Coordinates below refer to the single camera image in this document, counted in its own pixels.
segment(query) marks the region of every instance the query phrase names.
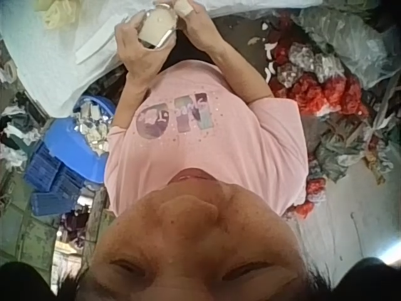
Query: blue bucket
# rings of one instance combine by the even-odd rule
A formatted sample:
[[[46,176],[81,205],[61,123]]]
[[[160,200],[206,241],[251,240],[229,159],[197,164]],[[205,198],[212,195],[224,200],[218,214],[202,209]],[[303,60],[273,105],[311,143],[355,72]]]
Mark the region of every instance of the blue bucket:
[[[82,96],[75,106],[80,108],[84,101],[97,103],[109,117],[115,114],[114,104],[105,97]],[[85,179],[103,184],[108,154],[98,156],[92,151],[81,133],[74,130],[73,117],[56,119],[44,136],[44,143],[52,156]]]

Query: lip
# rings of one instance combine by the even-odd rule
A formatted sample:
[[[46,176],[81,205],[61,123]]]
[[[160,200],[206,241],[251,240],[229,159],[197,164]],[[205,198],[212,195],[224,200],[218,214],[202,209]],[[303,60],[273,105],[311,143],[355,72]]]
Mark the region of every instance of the lip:
[[[201,179],[201,180],[208,180],[208,181],[216,181],[217,180],[215,177],[208,174],[206,171],[203,171],[202,169],[187,168],[187,169],[180,171],[178,174],[176,174],[169,181],[169,184],[182,182],[182,181],[186,181],[189,179]]]

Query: white cloth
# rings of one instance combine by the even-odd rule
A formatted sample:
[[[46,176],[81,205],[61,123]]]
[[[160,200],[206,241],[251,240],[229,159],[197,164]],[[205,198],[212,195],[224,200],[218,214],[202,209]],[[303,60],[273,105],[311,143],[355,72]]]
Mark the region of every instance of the white cloth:
[[[15,135],[21,138],[26,145],[31,145],[32,142],[38,141],[41,137],[37,129],[23,133],[11,124],[7,125],[7,127],[4,129],[4,133],[7,134],[7,137],[10,137],[10,135]]]
[[[14,150],[0,143],[0,160],[6,160],[6,169],[10,170],[13,167],[21,167],[28,160],[26,154],[21,150]]]
[[[212,16],[263,8],[305,8],[322,0],[202,0]],[[79,50],[110,18],[150,9],[149,0],[81,0],[79,21],[61,29],[44,28],[32,1],[0,2],[1,34],[18,76],[33,99],[52,117],[67,117],[86,88],[119,65],[112,38],[91,59],[77,65]]]
[[[8,106],[1,113],[1,116],[7,115],[17,115],[17,114],[25,114],[25,110],[23,108],[18,107],[17,105]]]

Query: pink t-shirt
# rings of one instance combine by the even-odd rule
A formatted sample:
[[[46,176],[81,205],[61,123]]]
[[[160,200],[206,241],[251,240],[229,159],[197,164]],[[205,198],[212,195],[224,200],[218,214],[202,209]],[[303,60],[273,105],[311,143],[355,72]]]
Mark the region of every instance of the pink t-shirt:
[[[162,72],[129,128],[113,127],[108,141],[105,184],[116,215],[191,167],[258,194],[279,215],[305,200],[297,104],[264,98],[247,106],[207,63],[183,61]]]

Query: blue plastic crate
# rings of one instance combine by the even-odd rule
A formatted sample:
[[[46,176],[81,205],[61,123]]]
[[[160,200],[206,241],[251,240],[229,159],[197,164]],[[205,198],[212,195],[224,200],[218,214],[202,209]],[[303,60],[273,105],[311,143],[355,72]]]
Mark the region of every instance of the blue plastic crate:
[[[85,178],[81,177],[77,172],[75,172],[72,169],[68,168],[64,164],[61,166],[60,171],[59,171],[58,174],[66,176],[68,179],[70,179],[71,182],[73,182],[79,188],[82,188],[84,186]]]
[[[70,212],[76,201],[61,198],[57,193],[33,193],[31,208],[35,216],[46,216]]]
[[[60,198],[76,201],[81,194],[81,188],[72,182],[68,176],[58,174],[52,187],[51,192],[60,195]]]
[[[34,151],[34,156],[41,156],[44,160],[46,160],[49,164],[51,164],[54,168],[59,168],[61,166],[61,161],[56,157],[53,157],[50,153],[46,145],[41,141],[36,150]]]
[[[36,190],[46,193],[50,191],[60,165],[61,163],[57,166],[41,156],[34,155],[25,170],[24,180]]]

